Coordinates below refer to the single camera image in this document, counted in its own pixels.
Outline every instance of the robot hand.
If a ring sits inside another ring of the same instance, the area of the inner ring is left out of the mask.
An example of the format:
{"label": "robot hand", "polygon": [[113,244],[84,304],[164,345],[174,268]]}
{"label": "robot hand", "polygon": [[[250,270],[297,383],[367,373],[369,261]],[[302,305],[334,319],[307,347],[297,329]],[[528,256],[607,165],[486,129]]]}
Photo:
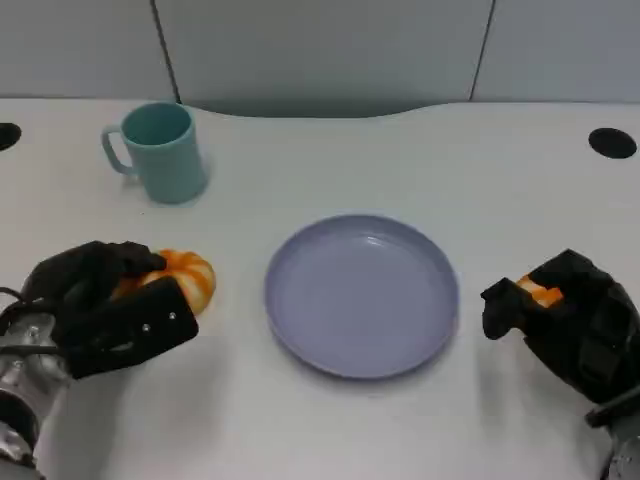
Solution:
{"label": "robot hand", "polygon": [[511,328],[533,353],[587,398],[603,403],[640,383],[640,316],[625,289],[567,250],[517,283],[482,293],[483,327],[496,340]]}
{"label": "robot hand", "polygon": [[123,278],[165,266],[143,245],[96,241],[38,264],[21,293],[0,289],[16,297],[0,314],[0,478],[35,475],[40,428],[71,379],[140,364],[197,335],[173,278],[114,295]]}

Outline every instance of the black hole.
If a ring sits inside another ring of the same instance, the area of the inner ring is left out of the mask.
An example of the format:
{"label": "black hole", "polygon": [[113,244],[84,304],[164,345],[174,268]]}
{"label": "black hole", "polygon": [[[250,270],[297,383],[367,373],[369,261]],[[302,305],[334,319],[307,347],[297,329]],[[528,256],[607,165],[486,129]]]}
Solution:
{"label": "black hole", "polygon": [[598,128],[589,135],[589,145],[609,158],[629,158],[638,146],[628,133],[615,128]]}
{"label": "black hole", "polygon": [[0,123],[0,152],[18,143],[21,135],[22,130],[15,123]]}

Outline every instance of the purple plate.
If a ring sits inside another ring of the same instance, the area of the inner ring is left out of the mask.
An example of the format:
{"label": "purple plate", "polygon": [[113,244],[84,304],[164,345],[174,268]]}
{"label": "purple plate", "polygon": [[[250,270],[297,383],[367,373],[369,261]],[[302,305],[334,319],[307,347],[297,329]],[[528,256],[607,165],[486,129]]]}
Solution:
{"label": "purple plate", "polygon": [[382,378],[429,360],[451,337],[458,285],[445,254],[395,220],[349,215],[291,237],[271,260],[271,328],[303,361]]}

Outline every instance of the table surface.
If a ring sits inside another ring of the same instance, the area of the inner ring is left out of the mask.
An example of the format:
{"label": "table surface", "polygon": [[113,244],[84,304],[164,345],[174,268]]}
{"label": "table surface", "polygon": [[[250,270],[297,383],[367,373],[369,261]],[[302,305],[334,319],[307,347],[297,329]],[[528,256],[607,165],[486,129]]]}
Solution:
{"label": "table surface", "polygon": [[[611,160],[587,143],[602,126],[640,139],[640,106],[457,104],[340,120],[194,110],[212,181],[193,204],[163,207],[111,171],[99,142],[139,103],[0,101],[0,121],[23,129],[0,153],[1,285],[93,239],[191,249],[219,278],[198,338],[71,388],[38,451],[50,480],[595,478],[609,442],[584,424],[589,402],[516,333],[485,339],[479,294],[571,247],[640,298],[638,155]],[[303,366],[262,304],[275,250],[354,212],[415,226],[460,282],[449,348],[394,380]]]}

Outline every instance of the orange object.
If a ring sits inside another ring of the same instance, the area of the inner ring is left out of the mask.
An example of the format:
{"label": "orange object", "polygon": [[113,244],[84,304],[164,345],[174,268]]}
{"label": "orange object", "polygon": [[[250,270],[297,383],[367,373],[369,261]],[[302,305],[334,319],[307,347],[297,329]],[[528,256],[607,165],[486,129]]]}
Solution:
{"label": "orange object", "polygon": [[202,313],[216,289],[216,274],[209,262],[193,252],[165,249],[157,253],[165,258],[167,268],[147,273],[140,278],[122,280],[114,292],[114,297],[126,295],[142,285],[170,275],[180,285],[193,314]]}
{"label": "orange object", "polygon": [[528,275],[525,275],[516,283],[519,287],[522,287],[529,292],[533,299],[543,307],[549,307],[563,298],[562,292],[559,288],[553,287],[547,289],[531,280]]}

